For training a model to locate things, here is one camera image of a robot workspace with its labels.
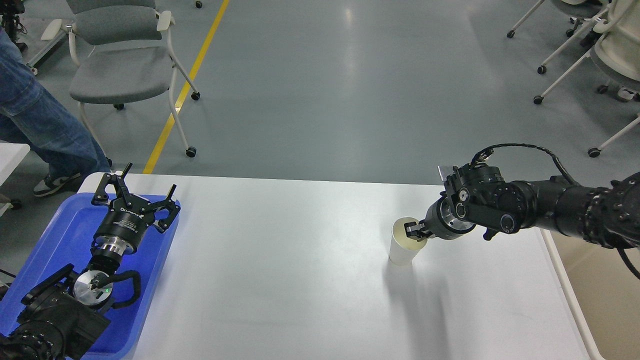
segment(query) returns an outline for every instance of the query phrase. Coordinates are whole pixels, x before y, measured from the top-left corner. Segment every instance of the person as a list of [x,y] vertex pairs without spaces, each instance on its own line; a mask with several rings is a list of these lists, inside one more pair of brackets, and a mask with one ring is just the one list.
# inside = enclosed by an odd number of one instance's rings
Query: person
[[49,164],[33,188],[43,197],[109,163],[91,133],[34,77],[9,36],[0,28],[0,140],[26,143]]

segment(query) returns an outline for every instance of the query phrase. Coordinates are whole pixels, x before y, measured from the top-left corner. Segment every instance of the gray floor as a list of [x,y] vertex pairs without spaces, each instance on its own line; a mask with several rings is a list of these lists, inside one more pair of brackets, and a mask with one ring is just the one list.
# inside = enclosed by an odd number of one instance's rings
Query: gray floor
[[[204,3],[198,10],[190,1],[158,1],[177,19],[175,47],[188,67],[221,0]],[[231,0],[196,78],[202,98],[188,99],[180,113],[198,156],[185,157],[174,130],[154,173],[438,184],[437,165],[462,165],[501,142],[548,147],[588,186],[637,172],[640,127],[599,158],[586,154],[640,109],[613,92],[596,94],[605,76],[590,61],[541,106],[532,103],[584,52],[574,45],[538,75],[571,25],[548,2],[507,39],[533,3]],[[79,46],[81,54],[90,51]],[[38,69],[42,84],[77,113],[66,48]],[[130,161],[133,172],[144,168],[169,114],[166,95],[124,111],[87,111],[115,168]],[[557,174],[548,156],[529,149],[498,150],[490,163],[507,180]],[[30,156],[0,187],[24,203],[0,218],[0,268],[19,271],[58,204],[73,194],[69,186],[34,199],[30,191],[45,173]]]

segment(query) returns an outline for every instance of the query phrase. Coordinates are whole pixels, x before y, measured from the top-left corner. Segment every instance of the white paper cup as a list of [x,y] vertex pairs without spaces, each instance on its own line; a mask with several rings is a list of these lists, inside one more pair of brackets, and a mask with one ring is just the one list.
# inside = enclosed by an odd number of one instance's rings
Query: white paper cup
[[427,239],[416,241],[406,237],[404,224],[412,221],[418,222],[414,218],[399,218],[394,223],[389,259],[396,265],[409,265],[420,249],[427,244]]

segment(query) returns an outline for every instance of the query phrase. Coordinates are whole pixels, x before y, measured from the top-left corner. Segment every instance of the cable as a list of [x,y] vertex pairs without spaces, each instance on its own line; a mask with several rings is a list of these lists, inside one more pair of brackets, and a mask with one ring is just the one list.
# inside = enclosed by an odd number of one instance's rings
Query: cable
[[493,154],[494,149],[499,147],[511,147],[511,146],[530,147],[532,149],[537,149],[537,150],[546,152],[553,159],[554,164],[556,164],[556,168],[558,169],[558,171],[560,171],[560,174],[562,174],[562,176],[571,185],[580,185],[576,180],[573,179],[571,175],[569,175],[569,173],[566,171],[562,163],[560,163],[560,159],[553,152],[551,152],[550,150],[544,147],[540,147],[537,145],[530,145],[528,143],[499,143],[497,145],[491,145],[489,147],[485,147],[484,149],[477,152],[476,155],[474,155],[474,157],[471,159],[471,167],[476,166],[477,163],[479,163],[480,161],[486,161],[489,158],[489,156]]
[[13,275],[13,274],[11,274],[11,273],[10,273],[10,272],[8,272],[8,271],[4,271],[4,270],[0,269],[0,272],[1,272],[1,273],[3,273],[3,274],[5,274],[5,275],[9,275],[10,277],[13,277],[14,279],[16,278],[16,275]]
[[622,261],[625,262],[625,265],[631,271],[631,273],[634,274],[638,278],[638,280],[640,280],[640,272],[638,272],[638,270],[631,263],[631,260],[629,260],[629,257],[627,256],[625,249],[618,248],[618,254],[620,254]]

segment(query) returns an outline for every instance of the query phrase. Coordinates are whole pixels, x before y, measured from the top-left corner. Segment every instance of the blue tray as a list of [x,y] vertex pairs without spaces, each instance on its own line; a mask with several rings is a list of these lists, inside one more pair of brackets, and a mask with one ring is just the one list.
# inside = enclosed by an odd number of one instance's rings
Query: blue tray
[[[151,202],[164,199],[157,195],[140,196]],[[24,309],[20,300],[34,286],[69,263],[75,266],[74,271],[80,272],[91,259],[93,234],[108,210],[106,206],[91,205],[92,197],[92,193],[75,194],[56,211],[18,277],[0,301],[0,332],[4,335],[9,335],[18,327],[16,319]],[[167,210],[163,210],[157,213],[157,217],[164,218],[167,214]],[[83,356],[83,360],[121,359],[138,341],[178,219],[179,216],[164,234],[149,228],[138,251],[124,256],[119,271],[137,270],[140,273],[141,296],[131,306],[111,309],[106,313],[111,324]],[[129,299],[132,294],[131,281],[113,285],[112,296],[116,301]]]

